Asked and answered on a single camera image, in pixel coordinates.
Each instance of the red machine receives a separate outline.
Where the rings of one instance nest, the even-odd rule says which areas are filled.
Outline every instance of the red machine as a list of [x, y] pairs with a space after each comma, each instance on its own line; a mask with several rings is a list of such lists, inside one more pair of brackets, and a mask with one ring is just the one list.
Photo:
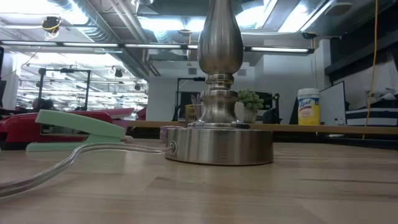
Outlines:
[[[100, 111], [73, 111], [73, 114], [87, 116], [108, 123], [113, 120], [109, 114]], [[9, 116], [0, 121], [0, 148], [21, 150], [31, 142], [80, 142], [84, 136], [41, 135], [41, 124], [36, 123], [37, 113]]]

